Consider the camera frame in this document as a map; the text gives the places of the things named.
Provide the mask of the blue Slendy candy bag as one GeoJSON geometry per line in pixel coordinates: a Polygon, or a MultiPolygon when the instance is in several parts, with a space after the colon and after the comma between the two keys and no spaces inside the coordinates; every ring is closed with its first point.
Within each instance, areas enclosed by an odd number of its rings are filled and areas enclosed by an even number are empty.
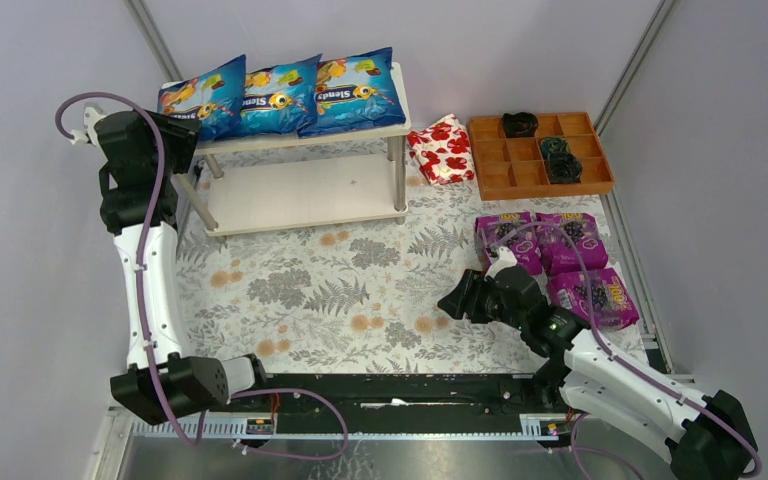
{"type": "Polygon", "coordinates": [[[200,142],[228,135],[242,121],[246,60],[242,54],[207,73],[161,88],[156,111],[198,120],[200,142]]]}
{"type": "Polygon", "coordinates": [[[248,72],[240,123],[232,138],[283,135],[299,131],[317,120],[315,86],[320,54],[289,64],[248,72]]]}

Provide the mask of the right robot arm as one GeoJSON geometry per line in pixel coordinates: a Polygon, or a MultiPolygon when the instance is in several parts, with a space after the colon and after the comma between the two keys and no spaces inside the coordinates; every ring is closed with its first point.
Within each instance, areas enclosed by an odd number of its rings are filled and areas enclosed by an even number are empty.
{"type": "Polygon", "coordinates": [[[741,402],[677,382],[609,343],[585,318],[551,304],[518,266],[466,270],[437,303],[449,317],[499,322],[544,358],[535,378],[579,412],[647,446],[678,479],[741,479],[760,473],[757,442],[741,402]]]}

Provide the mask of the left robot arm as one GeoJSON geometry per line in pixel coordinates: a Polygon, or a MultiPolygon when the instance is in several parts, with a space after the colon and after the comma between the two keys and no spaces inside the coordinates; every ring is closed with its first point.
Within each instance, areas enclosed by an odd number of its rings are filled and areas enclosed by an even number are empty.
{"type": "Polygon", "coordinates": [[[128,302],[126,370],[110,380],[113,399],[158,425],[264,385],[266,372],[255,355],[230,361],[197,356],[184,333],[175,284],[179,199],[173,180],[191,184],[199,121],[105,114],[89,104],[84,126],[106,158],[99,171],[100,217],[113,236],[128,302]]]}

